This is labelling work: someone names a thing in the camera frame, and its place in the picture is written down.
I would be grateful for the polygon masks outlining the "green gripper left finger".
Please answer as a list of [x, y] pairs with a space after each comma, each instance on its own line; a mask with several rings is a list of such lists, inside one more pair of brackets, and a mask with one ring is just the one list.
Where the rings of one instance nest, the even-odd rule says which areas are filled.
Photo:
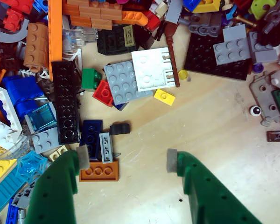
[[60, 155], [37, 180], [24, 223], [75, 224], [76, 176], [89, 167], [86, 145]]

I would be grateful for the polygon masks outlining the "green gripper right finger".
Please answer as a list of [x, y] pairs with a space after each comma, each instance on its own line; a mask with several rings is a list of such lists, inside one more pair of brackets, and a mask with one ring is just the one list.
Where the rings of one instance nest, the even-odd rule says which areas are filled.
[[167, 150], [167, 171], [182, 178], [194, 224], [259, 224], [260, 221], [194, 155]]

